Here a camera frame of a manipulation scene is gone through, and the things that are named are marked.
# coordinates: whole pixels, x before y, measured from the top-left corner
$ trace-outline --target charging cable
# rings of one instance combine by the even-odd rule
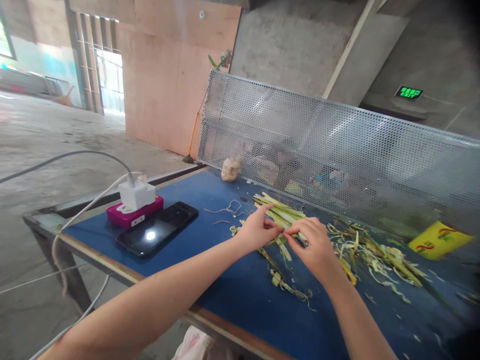
[[[45,345],[44,347],[42,347],[35,355],[33,355],[30,360],[37,360],[39,357],[41,357],[48,349],[50,349],[52,347],[53,344],[55,344],[63,335],[65,335],[65,333],[70,330],[71,328],[73,328],[75,325],[77,325],[79,322],[81,322],[89,313],[90,311],[93,309],[95,303],[98,301],[98,299],[100,298],[100,295],[102,295],[102,293],[104,292],[105,290],[105,287],[107,286],[107,283],[109,282],[109,279],[110,279],[110,275],[107,275],[106,278],[105,278],[105,281],[100,289],[100,291],[98,292],[98,295],[96,296],[96,298],[91,302],[91,305],[88,307],[88,309],[85,311],[85,313],[76,321],[74,322],[72,325],[70,325],[69,327],[67,327],[66,329],[64,329],[61,333],[59,333],[57,336],[55,336],[47,345]]]
[[[25,285],[32,284],[32,283],[36,283],[36,282],[39,281],[39,280],[43,280],[43,279],[49,278],[49,277],[51,277],[51,276],[53,276],[53,275],[57,275],[57,274],[60,274],[60,273],[63,273],[63,272],[69,271],[69,270],[81,268],[82,266],[85,266],[85,265],[87,265],[86,262],[83,263],[83,264],[80,264],[80,265],[70,266],[70,267],[67,267],[67,268],[65,268],[65,269],[63,269],[63,270],[59,270],[59,271],[56,271],[56,272],[52,272],[51,274],[48,274],[48,275],[45,275],[45,276],[36,278],[35,280],[27,281],[27,282],[21,283],[20,285],[16,285],[16,286],[14,286],[14,287],[10,287],[10,288],[8,288],[8,289],[2,290],[2,291],[0,291],[0,295],[1,295],[1,294],[8,293],[9,291],[12,291],[12,290],[21,288],[21,287],[23,287],[23,286],[25,286]]]
[[[130,171],[130,168],[127,166],[127,164],[125,164],[122,160],[120,160],[118,157],[116,156],[113,156],[113,155],[110,155],[109,153],[106,153],[106,152],[102,152],[102,151],[95,151],[95,150],[78,150],[78,151],[71,151],[71,152],[66,152],[66,153],[63,153],[61,155],[57,155],[57,156],[54,156],[44,162],[41,162],[37,165],[34,165],[32,167],[29,167],[25,170],[22,170],[22,171],[19,171],[19,172],[16,172],[12,175],[9,175],[9,176],[5,176],[5,177],[2,177],[0,178],[0,184],[1,183],[4,183],[8,180],[11,180],[11,179],[15,179],[21,175],[24,175],[24,174],[27,174],[27,173],[30,173],[34,170],[37,170],[39,168],[42,168],[44,167],[45,165],[48,165],[48,164],[51,164],[53,163],[54,161],[57,161],[57,160],[60,160],[60,159],[63,159],[63,158],[66,158],[67,156],[70,156],[70,155],[76,155],[76,154],[99,154],[99,155],[103,155],[103,156],[106,156],[106,157],[109,157],[117,162],[119,162],[120,164],[122,164],[122,166],[126,169],[126,171],[128,172],[128,182],[131,186],[133,186],[135,184],[135,181],[134,181],[134,177],[132,175],[132,172]]]
[[[111,191],[114,187],[116,187],[121,181],[123,181],[125,178],[128,178],[128,183],[134,187],[135,186],[135,180],[134,180],[134,176],[133,174],[136,174],[136,175],[139,175],[139,180],[142,181],[144,184],[147,182],[147,177],[142,173],[142,172],[138,172],[138,171],[135,171],[135,172],[132,172],[130,170],[130,168],[123,162],[121,161],[119,158],[113,156],[113,155],[110,155],[106,152],[102,152],[102,151],[95,151],[95,150],[79,150],[79,151],[72,151],[72,152],[66,152],[64,154],[61,154],[61,155],[58,155],[58,156],[55,156],[55,157],[52,157],[51,159],[48,159],[44,162],[41,162],[37,165],[34,165],[32,167],[29,167],[25,170],[22,170],[22,171],[19,171],[19,172],[16,172],[14,174],[11,174],[9,176],[5,176],[5,177],[2,177],[0,178],[0,184],[1,183],[4,183],[8,180],[11,180],[11,179],[14,179],[14,178],[17,178],[21,175],[24,175],[24,174],[27,174],[27,173],[30,173],[34,170],[37,170],[39,168],[42,168],[44,167],[45,165],[48,165],[50,163],[53,163],[54,161],[57,161],[59,159],[62,159],[62,158],[65,158],[67,156],[70,156],[70,155],[76,155],[76,154],[86,154],[86,153],[90,153],[90,154],[99,154],[99,155],[104,155],[106,157],[109,157],[111,159],[114,159],[116,160],[117,162],[119,162],[120,164],[122,164],[123,167],[125,167],[125,169],[127,170],[127,174],[119,177],[112,185],[110,185],[105,191],[103,191],[100,195],[98,195],[94,200],[92,200],[87,206],[85,206],[78,214],[76,214],[75,216],[73,216],[70,220],[68,220],[65,225],[63,225],[60,229],[60,231],[58,232],[58,234],[55,236],[55,238],[53,239],[53,243],[52,243],[52,249],[51,249],[51,252],[52,252],[52,258],[53,258],[53,262],[55,264],[55,266],[58,268],[58,271],[57,272],[54,272],[52,274],[49,274],[49,275],[46,275],[46,276],[43,276],[43,277],[40,277],[36,280],[32,280],[32,281],[28,281],[26,283],[23,283],[23,284],[20,284],[20,285],[17,285],[17,286],[14,286],[12,288],[9,288],[9,289],[6,289],[6,290],[3,290],[0,292],[0,294],[3,294],[3,293],[6,293],[8,291],[11,291],[11,290],[14,290],[14,289],[17,289],[21,286],[24,286],[24,285],[27,285],[27,284],[31,284],[31,283],[34,283],[38,280],[41,280],[41,279],[45,279],[47,277],[50,277],[50,276],[53,276],[53,275],[56,275],[56,274],[60,274],[61,276],[61,280],[62,280],[62,287],[63,287],[63,290],[62,290],[62,295],[64,298],[67,297],[68,295],[68,278],[67,278],[67,275],[65,274],[66,271],[68,270],[72,270],[72,269],[76,269],[76,268],[79,268],[85,264],[81,264],[81,265],[76,265],[76,266],[72,266],[72,267],[68,267],[68,268],[62,268],[62,265],[59,261],[59,258],[58,258],[58,242],[59,242],[59,239],[60,239],[60,235],[62,233],[62,231],[67,228],[70,224],[72,224],[79,216],[81,216],[83,213],[85,213],[87,210],[89,210],[97,201],[99,201],[105,194],[107,194],[109,191]],[[102,293],[104,292],[105,290],[105,287],[107,286],[107,283],[109,281],[109,278],[110,278],[110,275],[107,275],[106,278],[105,278],[105,282],[103,283],[103,286],[101,287],[100,291],[98,292],[98,295],[96,296],[96,298],[91,302],[90,306],[88,307],[88,309],[83,312],[82,309],[79,307],[79,305],[77,304],[76,301],[73,301],[73,303],[75,304],[77,310],[79,311],[81,315],[80,319],[78,319],[74,324],[70,325],[69,327],[67,327],[66,329],[64,329],[61,333],[59,333],[54,339],[52,339],[47,345],[45,345],[42,349],[40,349],[39,352],[37,352],[34,356],[32,356],[30,358],[30,360],[37,360],[40,356],[42,356],[42,354],[44,354],[53,344],[55,344],[68,330],[70,330],[72,327],[74,327],[75,325],[77,325],[80,321],[82,321],[89,313],[90,311],[93,309],[93,307],[95,306],[96,302],[98,301],[98,299],[100,298],[100,296],[102,295]]]
[[[141,177],[145,177],[145,175],[142,173],[142,172],[139,172],[139,171],[134,171],[133,173],[130,173],[130,174],[135,174],[135,175],[140,175]],[[55,238],[53,239],[53,243],[52,243],[52,246],[51,246],[51,256],[53,258],[53,262],[55,264],[55,266],[59,269],[59,270],[62,270],[62,264],[59,260],[59,257],[58,257],[58,243],[59,243],[59,239],[60,239],[60,234],[62,233],[62,231],[67,228],[68,226],[70,226],[71,223],[73,223],[80,215],[82,215],[83,213],[85,213],[87,210],[89,210],[98,200],[100,200],[105,194],[107,194],[109,191],[111,191],[114,187],[116,187],[119,183],[121,183],[127,176],[129,176],[129,174],[126,174],[126,175],[123,175],[121,177],[119,177],[117,180],[115,180],[115,182],[110,185],[105,191],[103,191],[100,195],[98,195],[94,200],[92,200],[87,206],[85,206],[77,215],[75,215],[74,217],[72,217],[70,220],[68,220],[65,225],[63,225],[60,229],[60,231],[58,232],[58,234],[55,236]],[[67,296],[68,296],[68,288],[69,288],[69,284],[68,284],[68,280],[67,280],[67,274],[62,272],[60,273],[60,276],[61,276],[61,282],[62,282],[62,287],[63,287],[63,290],[62,290],[62,296],[66,299]],[[75,305],[76,309],[78,310],[78,312],[80,314],[83,314],[83,311],[82,309],[80,309],[79,305],[77,304],[76,301],[73,301],[73,304]]]

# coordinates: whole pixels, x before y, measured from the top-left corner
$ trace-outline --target phone charger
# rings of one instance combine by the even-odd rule
[[[164,198],[155,194],[154,202],[135,211],[128,208],[122,202],[117,205],[110,206],[106,210],[106,217],[113,224],[124,229],[130,229],[131,227],[141,223],[143,220],[148,219],[150,215],[162,210],[163,208]]]
[[[130,185],[129,182],[123,182],[118,185],[121,202],[133,210],[139,210],[146,205],[155,202],[155,186],[147,183],[146,185],[135,182]]]

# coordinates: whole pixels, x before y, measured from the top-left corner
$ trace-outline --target gray cable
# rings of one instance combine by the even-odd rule
[[[98,299],[100,298],[100,295],[102,295],[102,293],[104,292],[105,290],[105,287],[107,286],[107,283],[109,282],[109,278],[110,278],[110,275],[107,275],[106,276],[106,279],[105,279],[105,282],[103,283],[103,286],[101,287],[100,289],[100,292],[98,293],[98,295],[96,296],[96,298],[91,302],[91,305],[88,307],[88,309],[83,313],[83,315],[81,316],[81,318],[79,318],[74,324],[70,325],[69,327],[67,327],[65,330],[63,330],[61,333],[59,333],[57,336],[55,336],[53,338],[52,341],[50,341],[47,345],[45,345],[44,347],[42,347],[40,349],[39,352],[37,352],[35,355],[33,355],[30,360],[37,360],[39,357],[41,357],[48,349],[50,349],[52,347],[53,344],[55,344],[63,335],[65,335],[65,333],[70,330],[71,328],[73,328],[75,325],[77,325],[79,322],[81,322],[84,317],[86,317],[90,311],[92,310],[92,308],[94,307],[95,303],[98,301]]]
[[[27,174],[27,173],[30,173],[34,170],[37,170],[41,167],[44,167],[45,165],[48,165],[50,163],[53,163],[54,161],[57,161],[59,159],[62,159],[62,158],[65,158],[67,156],[70,156],[70,155],[76,155],[76,154],[85,154],[85,153],[89,153],[89,154],[99,154],[99,155],[104,155],[106,157],[109,157],[111,159],[114,159],[116,161],[118,161],[120,164],[123,165],[123,167],[126,169],[126,171],[128,172],[128,182],[130,183],[130,185],[134,185],[135,184],[135,181],[134,181],[134,177],[132,175],[132,172],[130,171],[130,168],[127,166],[127,164],[125,164],[122,160],[120,160],[118,157],[115,157],[113,155],[110,155],[109,153],[106,153],[106,152],[102,152],[102,151],[95,151],[95,150],[78,150],[78,151],[71,151],[71,152],[66,152],[64,154],[61,154],[61,155],[58,155],[58,156],[55,156],[55,157],[52,157],[51,159],[48,159],[44,162],[41,162],[37,165],[34,165],[32,167],[29,167],[25,170],[22,170],[22,171],[19,171],[19,172],[16,172],[12,175],[9,175],[9,176],[5,176],[5,177],[2,177],[0,178],[0,184],[1,183],[4,183],[8,180],[11,180],[11,179],[15,179],[21,175],[24,175],[24,174]]]
[[[0,291],[0,295],[1,294],[4,294],[4,293],[8,293],[9,291],[12,291],[12,290],[15,290],[15,289],[18,289],[18,288],[21,288],[22,286],[25,286],[25,285],[28,285],[28,284],[31,284],[31,283],[35,283],[39,280],[43,280],[45,278],[49,278],[53,275],[57,275],[57,274],[61,274],[63,272],[66,272],[68,270],[73,270],[73,269],[78,269],[84,265],[87,265],[87,263],[83,263],[83,264],[80,264],[80,265],[75,265],[75,266],[70,266],[70,267],[67,267],[67,268],[64,268],[62,270],[59,270],[59,271],[56,271],[56,272],[53,272],[51,274],[48,274],[48,275],[45,275],[45,276],[42,276],[42,277],[39,277],[39,278],[36,278],[35,280],[31,280],[31,281],[27,281],[27,282],[24,282],[24,283],[21,283],[20,285],[17,285],[17,286],[14,286],[14,287],[11,287],[11,288],[8,288],[8,289],[5,289],[5,290],[2,290]]]

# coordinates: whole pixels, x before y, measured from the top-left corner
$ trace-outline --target hand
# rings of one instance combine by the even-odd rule
[[[273,207],[274,204],[260,206],[246,219],[245,224],[235,235],[247,251],[246,254],[265,246],[284,231],[283,227],[278,227],[271,219],[265,217],[265,212]]]
[[[298,232],[306,237],[308,247],[301,246],[292,237]],[[292,250],[323,286],[331,279],[332,275],[343,273],[342,266],[327,235],[327,227],[316,217],[295,221],[283,235]]]

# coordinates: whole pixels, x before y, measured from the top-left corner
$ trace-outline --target metal mesh panel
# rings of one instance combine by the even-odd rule
[[[480,141],[212,71],[199,161],[398,235],[480,233]]]

